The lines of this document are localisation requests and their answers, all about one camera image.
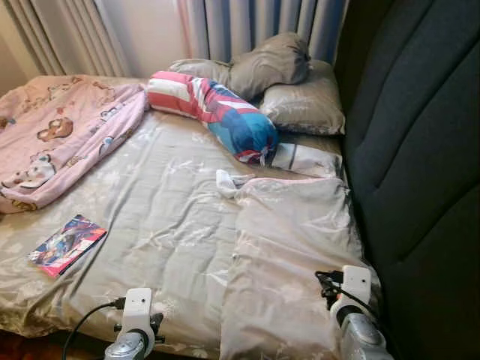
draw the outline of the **upholstered headboard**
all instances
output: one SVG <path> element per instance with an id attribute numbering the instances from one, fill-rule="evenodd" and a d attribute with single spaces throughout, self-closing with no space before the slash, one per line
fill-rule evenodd
<path id="1" fill-rule="evenodd" d="M 351 1 L 337 75 L 384 320 L 397 359 L 480 359 L 479 1 L 376 1 L 370 21 L 372 2 Z"/>

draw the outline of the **bed frame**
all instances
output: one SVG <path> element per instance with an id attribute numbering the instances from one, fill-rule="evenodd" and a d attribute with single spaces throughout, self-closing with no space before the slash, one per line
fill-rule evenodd
<path id="1" fill-rule="evenodd" d="M 343 153 L 396 359 L 480 359 L 478 0 L 351 0 Z"/>

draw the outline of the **mattress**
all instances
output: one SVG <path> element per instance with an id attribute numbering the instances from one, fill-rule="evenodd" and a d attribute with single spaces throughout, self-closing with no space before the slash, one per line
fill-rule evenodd
<path id="1" fill-rule="evenodd" d="M 305 178 L 239 163 L 200 123 L 150 110 L 125 144 L 53 204 L 5 215 L 0 329 L 26 337 L 71 329 L 93 307 L 129 288 L 150 287 L 152 313 L 165 315 L 160 333 L 167 342 L 158 350 L 217 358 L 239 213 L 217 191 L 218 169 Z M 76 214 L 106 227 L 109 235 L 54 280 L 26 255 Z M 112 341 L 121 317 L 118 310 L 98 312 L 81 332 Z"/>

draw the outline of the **book cover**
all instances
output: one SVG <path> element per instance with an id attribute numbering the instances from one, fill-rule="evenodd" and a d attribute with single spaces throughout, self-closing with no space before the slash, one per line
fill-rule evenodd
<path id="1" fill-rule="evenodd" d="M 78 214 L 32 251 L 28 258 L 56 278 L 106 233 L 105 229 Z"/>

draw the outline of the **white curtain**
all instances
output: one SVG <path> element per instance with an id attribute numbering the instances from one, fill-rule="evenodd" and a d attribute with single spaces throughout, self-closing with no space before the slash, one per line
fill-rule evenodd
<path id="1" fill-rule="evenodd" d="M 41 73 L 128 75 L 94 0 L 4 0 Z"/>
<path id="2" fill-rule="evenodd" d="M 310 55 L 332 63 L 346 0 L 174 0 L 187 57 L 228 62 L 281 32 L 297 32 Z"/>

